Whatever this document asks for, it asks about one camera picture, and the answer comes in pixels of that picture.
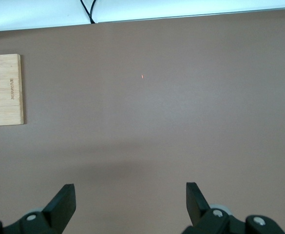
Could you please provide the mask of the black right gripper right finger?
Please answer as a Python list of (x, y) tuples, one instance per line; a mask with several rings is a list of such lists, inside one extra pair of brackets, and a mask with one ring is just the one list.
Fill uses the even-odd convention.
[(283, 234), (271, 218), (249, 215), (240, 221), (222, 208), (212, 208), (195, 182), (186, 184), (186, 207), (192, 222), (184, 234)]

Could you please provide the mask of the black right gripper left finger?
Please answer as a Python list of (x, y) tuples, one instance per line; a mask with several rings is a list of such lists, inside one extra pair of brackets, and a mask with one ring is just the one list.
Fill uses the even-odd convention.
[(75, 210), (75, 186), (65, 184), (42, 211), (30, 212), (6, 227), (0, 221), (0, 234), (61, 234)]

